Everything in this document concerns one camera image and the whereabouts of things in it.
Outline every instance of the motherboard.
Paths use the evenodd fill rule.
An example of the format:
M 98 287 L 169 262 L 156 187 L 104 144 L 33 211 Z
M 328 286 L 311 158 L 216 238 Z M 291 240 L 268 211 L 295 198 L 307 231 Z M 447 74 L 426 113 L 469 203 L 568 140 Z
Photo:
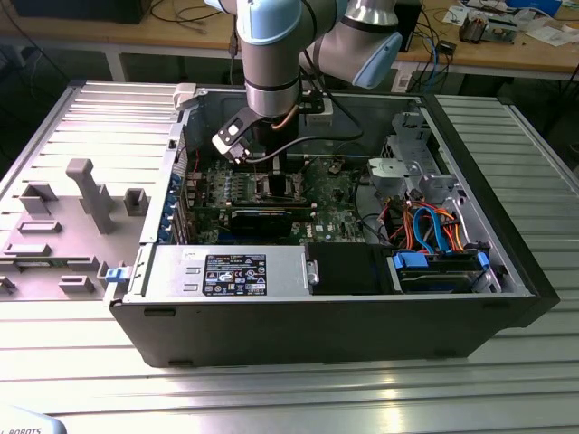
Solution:
M 337 157 L 314 157 L 277 180 L 238 171 L 215 161 L 187 176 L 185 187 L 192 244 L 303 245 L 308 242 L 365 242 L 356 222 L 353 191 L 358 168 Z

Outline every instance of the warning label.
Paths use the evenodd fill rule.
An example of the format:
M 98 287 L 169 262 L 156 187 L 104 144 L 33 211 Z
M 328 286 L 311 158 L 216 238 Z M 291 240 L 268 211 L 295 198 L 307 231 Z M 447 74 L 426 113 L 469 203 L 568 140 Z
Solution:
M 203 293 L 206 296 L 265 296 L 265 255 L 207 255 Z

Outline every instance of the white sticker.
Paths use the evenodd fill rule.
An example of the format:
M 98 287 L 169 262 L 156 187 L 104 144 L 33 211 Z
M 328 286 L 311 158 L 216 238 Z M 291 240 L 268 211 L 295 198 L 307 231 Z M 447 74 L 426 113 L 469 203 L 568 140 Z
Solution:
M 208 249 L 183 249 L 181 260 L 205 260 L 208 253 Z

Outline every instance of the workbench leg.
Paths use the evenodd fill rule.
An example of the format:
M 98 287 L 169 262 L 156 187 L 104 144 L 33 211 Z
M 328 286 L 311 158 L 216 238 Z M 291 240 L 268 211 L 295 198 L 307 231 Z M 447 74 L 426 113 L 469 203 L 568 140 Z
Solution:
M 105 52 L 107 63 L 109 64 L 110 75 L 113 81 L 127 81 L 127 73 L 120 59 L 119 52 Z
M 410 86 L 410 80 L 413 72 L 416 71 L 418 63 L 402 63 L 398 65 L 394 84 L 392 85 L 393 93 L 405 93 Z
M 24 66 L 26 66 L 26 60 L 24 59 L 24 57 L 22 57 L 22 48 L 23 47 L 15 47 L 12 45 L 0 44 L 2 54 L 8 56 L 8 60 L 11 61 L 17 68 L 23 68 Z

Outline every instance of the computer case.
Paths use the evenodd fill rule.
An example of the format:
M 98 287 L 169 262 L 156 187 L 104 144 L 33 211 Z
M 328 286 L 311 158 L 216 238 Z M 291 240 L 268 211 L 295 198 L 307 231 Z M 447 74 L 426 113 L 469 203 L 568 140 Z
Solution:
M 398 17 L 398 32 L 400 32 L 403 38 L 400 52 L 408 52 L 410 49 L 414 29 L 416 28 L 416 23 L 418 23 L 421 9 L 422 4 L 420 0 L 398 0 L 396 2 L 394 11 Z
M 20 16 L 139 24 L 151 0 L 13 0 Z

